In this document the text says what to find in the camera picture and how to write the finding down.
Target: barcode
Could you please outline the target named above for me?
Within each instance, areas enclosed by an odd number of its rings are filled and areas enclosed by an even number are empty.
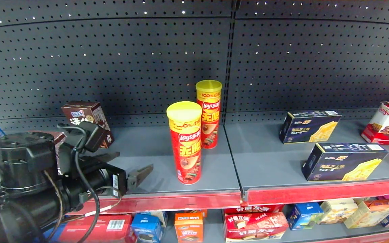
[[[371,150],[383,150],[383,148],[377,144],[367,144],[367,147]]]
[[[125,220],[110,220],[106,230],[120,230],[124,226],[124,221]]]

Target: lower shelf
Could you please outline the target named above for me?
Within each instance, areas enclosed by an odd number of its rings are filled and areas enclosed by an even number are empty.
[[[257,243],[375,243],[389,239],[389,228],[382,226],[347,229],[344,224],[316,225],[313,229],[291,231],[288,229],[281,239],[258,240]],[[166,228],[162,242],[178,243],[173,225]],[[223,217],[221,210],[209,210],[204,221],[204,243],[224,242]]]

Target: wafer image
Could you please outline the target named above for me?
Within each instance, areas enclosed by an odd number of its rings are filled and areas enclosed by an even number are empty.
[[[346,173],[342,181],[366,180],[381,162],[381,159],[374,159],[361,163],[355,169]]]
[[[335,127],[337,126],[338,122],[331,121],[327,124],[324,124],[320,126],[317,132],[310,136],[309,142],[319,142],[319,141],[326,141],[334,131]]]

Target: orange snack box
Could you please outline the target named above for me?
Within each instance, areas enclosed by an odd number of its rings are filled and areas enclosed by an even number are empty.
[[[175,214],[175,230],[179,243],[200,243],[204,240],[202,213]]]
[[[202,107],[202,148],[212,149],[217,145],[221,109],[222,84],[216,80],[196,83],[198,104]]]

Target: store shelf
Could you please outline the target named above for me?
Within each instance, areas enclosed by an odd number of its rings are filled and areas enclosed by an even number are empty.
[[[115,142],[96,154],[118,151],[120,157],[110,162],[127,172],[154,164],[153,172],[134,191],[128,192],[112,212],[141,212],[178,209],[221,209],[239,207],[241,192],[225,137],[217,147],[202,151],[202,176],[193,185],[184,185],[176,177],[170,132],[167,126],[112,128]],[[116,202],[101,197],[102,207]],[[93,201],[84,204],[82,214],[94,211]]]
[[[329,142],[364,142],[360,137],[369,120],[342,120]],[[244,204],[289,204],[334,198],[389,194],[389,155],[367,181],[308,182],[301,166],[314,143],[282,144],[281,124],[245,123],[225,126],[244,193]]]

